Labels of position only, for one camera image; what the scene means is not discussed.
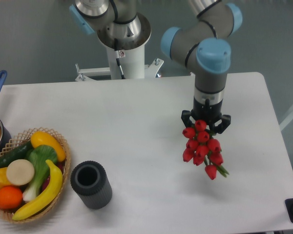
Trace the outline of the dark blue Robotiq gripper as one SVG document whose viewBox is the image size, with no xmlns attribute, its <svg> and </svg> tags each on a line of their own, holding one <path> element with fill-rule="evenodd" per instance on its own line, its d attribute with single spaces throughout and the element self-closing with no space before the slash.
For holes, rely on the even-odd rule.
<svg viewBox="0 0 293 234">
<path fill-rule="evenodd" d="M 197 100 L 193 100 L 193 109 L 183 110 L 181 113 L 181 120 L 185 127 L 193 127 L 196 120 L 203 120 L 213 129 L 215 134 L 222 134 L 231 124 L 231 115 L 222 115 L 221 107 L 223 101 L 215 105 L 203 105 Z"/>
</svg>

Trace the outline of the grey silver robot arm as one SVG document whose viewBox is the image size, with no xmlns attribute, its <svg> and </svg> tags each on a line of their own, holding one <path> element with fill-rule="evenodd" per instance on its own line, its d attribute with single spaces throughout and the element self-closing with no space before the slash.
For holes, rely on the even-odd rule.
<svg viewBox="0 0 293 234">
<path fill-rule="evenodd" d="M 161 39 L 162 52 L 195 75 L 193 108 L 181 119 L 190 127 L 204 120 L 214 134 L 230 125 L 221 113 L 231 48 L 226 38 L 242 24 L 240 9 L 220 0 L 191 0 L 197 23 L 189 29 L 171 27 Z M 96 33 L 106 47 L 112 79 L 144 78 L 144 46 L 151 36 L 147 18 L 134 0 L 76 0 L 69 11 L 86 33 Z"/>
</svg>

